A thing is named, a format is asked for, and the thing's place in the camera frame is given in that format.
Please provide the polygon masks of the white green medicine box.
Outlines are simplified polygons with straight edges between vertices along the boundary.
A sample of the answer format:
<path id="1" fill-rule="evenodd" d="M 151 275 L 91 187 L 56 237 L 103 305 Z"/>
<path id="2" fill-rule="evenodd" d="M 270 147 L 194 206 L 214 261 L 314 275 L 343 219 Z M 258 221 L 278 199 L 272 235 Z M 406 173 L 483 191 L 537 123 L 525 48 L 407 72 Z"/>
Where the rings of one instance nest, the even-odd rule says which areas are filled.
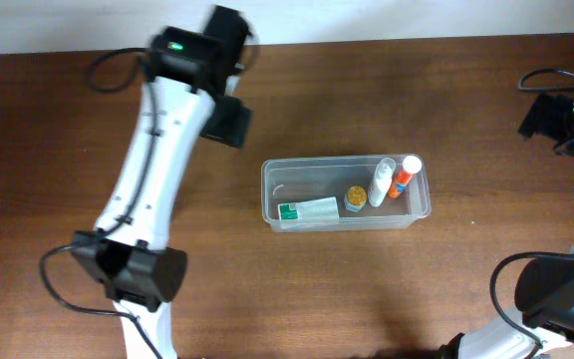
<path id="1" fill-rule="evenodd" d="M 334 197 L 280 203 L 277 209 L 281 221 L 333 221 L 340 218 Z"/>

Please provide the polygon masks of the small jar gold lid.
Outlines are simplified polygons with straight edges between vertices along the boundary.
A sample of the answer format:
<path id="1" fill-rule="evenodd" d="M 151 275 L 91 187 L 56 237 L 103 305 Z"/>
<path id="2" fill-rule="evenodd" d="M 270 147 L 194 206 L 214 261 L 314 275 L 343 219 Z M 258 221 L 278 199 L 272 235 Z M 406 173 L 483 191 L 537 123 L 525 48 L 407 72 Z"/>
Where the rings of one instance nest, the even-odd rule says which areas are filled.
<path id="1" fill-rule="evenodd" d="M 350 212 L 359 212 L 365 206 L 367 199 L 367 192 L 361 186 L 351 186 L 344 196 L 345 209 Z"/>

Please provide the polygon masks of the white spray bottle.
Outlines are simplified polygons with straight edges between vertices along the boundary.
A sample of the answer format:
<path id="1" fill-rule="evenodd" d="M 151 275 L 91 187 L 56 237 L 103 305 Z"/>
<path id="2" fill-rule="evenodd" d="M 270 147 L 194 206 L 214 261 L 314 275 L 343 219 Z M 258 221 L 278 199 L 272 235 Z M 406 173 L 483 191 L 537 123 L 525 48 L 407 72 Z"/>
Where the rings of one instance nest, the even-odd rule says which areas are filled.
<path id="1" fill-rule="evenodd" d="M 379 207 L 383 203 L 391 187 L 396 166 L 395 160 L 391 158 L 383 158 L 376 166 L 368 190 L 370 206 Z"/>

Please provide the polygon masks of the orange tube white cap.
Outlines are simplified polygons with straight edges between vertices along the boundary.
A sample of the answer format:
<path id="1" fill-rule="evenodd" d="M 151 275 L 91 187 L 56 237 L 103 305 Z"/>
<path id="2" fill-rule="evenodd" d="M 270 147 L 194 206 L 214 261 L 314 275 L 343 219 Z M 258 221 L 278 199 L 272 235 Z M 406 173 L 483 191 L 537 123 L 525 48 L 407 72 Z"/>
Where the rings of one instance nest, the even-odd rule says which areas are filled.
<path id="1" fill-rule="evenodd" d="M 414 155 L 406 156 L 401 170 L 396 174 L 389 190 L 388 197 L 399 197 L 413 177 L 423 168 L 422 160 Z"/>

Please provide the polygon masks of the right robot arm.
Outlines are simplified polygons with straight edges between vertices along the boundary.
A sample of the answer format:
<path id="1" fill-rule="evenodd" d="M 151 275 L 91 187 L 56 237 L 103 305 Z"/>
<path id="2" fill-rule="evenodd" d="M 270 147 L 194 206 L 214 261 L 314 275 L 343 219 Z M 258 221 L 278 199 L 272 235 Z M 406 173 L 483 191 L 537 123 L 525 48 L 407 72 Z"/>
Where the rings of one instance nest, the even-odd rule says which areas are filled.
<path id="1" fill-rule="evenodd" d="M 574 158 L 574 87 L 539 87 L 518 130 L 554 140 L 554 152 Z M 574 345 L 574 244 L 569 253 L 512 254 L 493 269 L 489 294 L 498 316 L 459 333 L 436 358 L 538 358 Z"/>

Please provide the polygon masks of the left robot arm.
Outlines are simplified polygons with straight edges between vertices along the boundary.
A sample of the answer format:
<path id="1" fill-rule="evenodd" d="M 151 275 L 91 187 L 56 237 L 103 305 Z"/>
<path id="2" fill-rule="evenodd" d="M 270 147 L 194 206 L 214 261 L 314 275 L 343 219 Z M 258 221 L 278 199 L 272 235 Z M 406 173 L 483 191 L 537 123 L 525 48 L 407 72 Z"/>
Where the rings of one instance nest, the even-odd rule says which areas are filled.
<path id="1" fill-rule="evenodd" d="M 232 93 L 254 37 L 246 25 L 195 33 L 168 27 L 134 48 L 143 76 L 137 126 L 112 197 L 91 231 L 64 246 L 113 302 L 130 358 L 174 358 L 171 303 L 187 268 L 168 246 L 182 178 L 199 138 L 244 144 L 251 112 Z"/>

